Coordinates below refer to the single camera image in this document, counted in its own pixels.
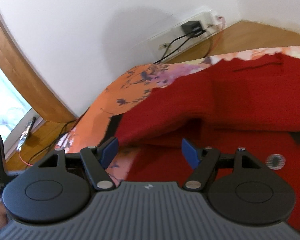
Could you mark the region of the red knitted garment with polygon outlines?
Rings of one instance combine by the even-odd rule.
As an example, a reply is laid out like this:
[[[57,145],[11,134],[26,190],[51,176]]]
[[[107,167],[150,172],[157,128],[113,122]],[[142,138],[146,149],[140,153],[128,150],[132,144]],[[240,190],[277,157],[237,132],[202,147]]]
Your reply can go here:
[[[180,77],[126,112],[115,135],[122,147],[139,148],[130,181],[184,183],[192,170],[183,139],[222,153],[242,146],[262,162],[282,155],[276,173],[295,191],[288,222],[300,231],[300,59],[222,60]]]

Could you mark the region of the orange floral bedsheet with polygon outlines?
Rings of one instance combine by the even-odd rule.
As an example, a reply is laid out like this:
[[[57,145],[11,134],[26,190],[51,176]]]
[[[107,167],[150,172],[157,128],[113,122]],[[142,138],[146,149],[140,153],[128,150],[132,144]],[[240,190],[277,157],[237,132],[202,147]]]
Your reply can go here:
[[[111,83],[98,96],[69,133],[62,146],[66,153],[76,153],[88,146],[98,146],[110,137],[116,137],[116,130],[126,112],[146,100],[152,90],[165,88],[180,77],[205,70],[222,60],[252,61],[277,53],[300,59],[300,46],[246,50],[186,63],[148,64],[134,67]],[[138,153],[137,147],[120,145],[118,154],[107,168],[107,173],[116,184],[124,180],[130,181],[127,175]],[[262,163],[276,173],[285,162],[282,155],[273,154]]]

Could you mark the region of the black power adapter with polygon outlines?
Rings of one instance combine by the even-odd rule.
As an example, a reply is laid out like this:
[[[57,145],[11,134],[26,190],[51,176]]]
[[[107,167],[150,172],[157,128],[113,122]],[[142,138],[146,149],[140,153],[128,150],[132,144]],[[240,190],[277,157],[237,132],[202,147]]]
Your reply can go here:
[[[206,32],[200,21],[188,21],[181,25],[181,29],[188,37],[199,37]]]

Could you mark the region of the wooden window frame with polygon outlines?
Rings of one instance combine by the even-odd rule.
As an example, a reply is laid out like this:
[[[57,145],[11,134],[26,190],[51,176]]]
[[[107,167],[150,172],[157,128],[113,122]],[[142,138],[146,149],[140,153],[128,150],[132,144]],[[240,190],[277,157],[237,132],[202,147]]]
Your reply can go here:
[[[66,123],[75,119],[75,116],[59,101],[27,62],[1,19],[0,69],[44,120]]]

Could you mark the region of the wooden bed frame ledge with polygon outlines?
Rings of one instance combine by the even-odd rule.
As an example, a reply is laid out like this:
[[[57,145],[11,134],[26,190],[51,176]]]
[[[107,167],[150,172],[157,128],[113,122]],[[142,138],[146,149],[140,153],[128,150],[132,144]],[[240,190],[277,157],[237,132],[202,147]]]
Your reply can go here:
[[[288,46],[300,46],[300,34],[262,23],[240,21],[166,62],[179,63],[201,59],[205,55]]]

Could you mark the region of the white wall socket panel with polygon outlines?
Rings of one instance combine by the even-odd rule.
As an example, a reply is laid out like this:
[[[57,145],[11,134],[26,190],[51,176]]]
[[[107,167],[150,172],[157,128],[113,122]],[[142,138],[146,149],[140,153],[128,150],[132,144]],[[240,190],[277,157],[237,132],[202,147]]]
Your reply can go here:
[[[181,29],[181,25],[188,21],[200,21],[206,32],[199,37],[188,37]],[[185,50],[208,40],[225,27],[225,19],[213,9],[205,9],[200,13],[181,21],[147,41],[154,61],[167,61]]]

